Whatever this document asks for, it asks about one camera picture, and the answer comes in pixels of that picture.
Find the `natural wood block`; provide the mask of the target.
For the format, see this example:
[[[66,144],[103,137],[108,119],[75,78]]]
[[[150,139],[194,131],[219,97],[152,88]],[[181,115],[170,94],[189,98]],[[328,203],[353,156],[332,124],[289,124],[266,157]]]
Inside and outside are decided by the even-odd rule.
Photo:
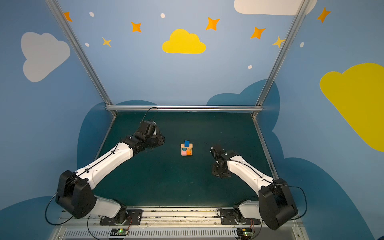
[[[193,149],[193,144],[192,143],[190,143],[190,147],[189,148],[187,148],[187,149]]]

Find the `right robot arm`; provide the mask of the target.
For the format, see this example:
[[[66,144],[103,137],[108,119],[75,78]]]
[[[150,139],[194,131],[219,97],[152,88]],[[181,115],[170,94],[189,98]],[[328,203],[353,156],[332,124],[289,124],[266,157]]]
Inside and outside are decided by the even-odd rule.
[[[258,200],[245,200],[234,205],[234,222],[244,225],[248,220],[263,221],[271,230],[277,230],[288,221],[299,219],[298,208],[291,193],[292,186],[274,179],[254,168],[235,151],[225,151],[220,145],[210,148],[215,159],[212,175],[229,178],[235,174],[256,193]]]

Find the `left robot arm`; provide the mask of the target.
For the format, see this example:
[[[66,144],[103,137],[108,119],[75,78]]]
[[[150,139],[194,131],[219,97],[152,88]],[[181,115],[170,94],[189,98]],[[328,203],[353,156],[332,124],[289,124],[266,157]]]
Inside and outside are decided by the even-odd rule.
[[[113,170],[146,149],[165,143],[165,137],[154,121],[141,121],[138,130],[119,140],[107,153],[75,172],[65,171],[59,178],[55,202],[73,217],[98,215],[123,225],[127,207],[112,199],[97,197],[94,188]]]

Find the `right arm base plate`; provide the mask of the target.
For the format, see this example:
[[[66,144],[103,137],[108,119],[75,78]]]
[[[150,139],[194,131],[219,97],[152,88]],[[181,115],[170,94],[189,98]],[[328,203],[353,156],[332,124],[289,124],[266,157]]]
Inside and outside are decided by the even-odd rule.
[[[217,215],[220,217],[222,225],[260,225],[259,219],[246,219],[239,210],[234,209],[218,209]]]

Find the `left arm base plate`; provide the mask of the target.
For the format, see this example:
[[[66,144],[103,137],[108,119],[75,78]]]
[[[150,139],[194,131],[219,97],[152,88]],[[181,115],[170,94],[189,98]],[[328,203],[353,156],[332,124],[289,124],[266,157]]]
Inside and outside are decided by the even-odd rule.
[[[101,226],[138,226],[141,223],[143,210],[125,209],[118,212],[114,218],[102,216]]]

